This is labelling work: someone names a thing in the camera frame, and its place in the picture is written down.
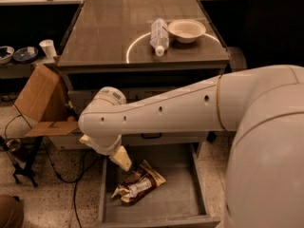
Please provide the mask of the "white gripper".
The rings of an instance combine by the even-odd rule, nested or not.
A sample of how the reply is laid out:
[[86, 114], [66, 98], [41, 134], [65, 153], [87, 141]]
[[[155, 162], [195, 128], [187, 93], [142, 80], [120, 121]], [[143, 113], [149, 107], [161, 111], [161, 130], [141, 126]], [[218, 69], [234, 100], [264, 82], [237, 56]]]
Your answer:
[[83, 135], [80, 138], [80, 143], [83, 143], [97, 153], [109, 156], [109, 158], [116, 164], [118, 164], [123, 171], [128, 171], [132, 165], [132, 161], [129, 159], [128, 153], [122, 144], [122, 136], [110, 136], [101, 138], [91, 138], [87, 135]]

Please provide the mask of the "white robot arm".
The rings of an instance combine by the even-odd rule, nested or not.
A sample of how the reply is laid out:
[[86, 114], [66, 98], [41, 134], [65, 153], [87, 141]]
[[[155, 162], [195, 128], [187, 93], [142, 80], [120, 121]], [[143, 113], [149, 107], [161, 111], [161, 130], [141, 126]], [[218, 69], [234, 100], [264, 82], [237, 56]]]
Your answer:
[[79, 127], [96, 147], [126, 134], [233, 131], [224, 227], [304, 228], [301, 66], [224, 74], [132, 104], [100, 91]]

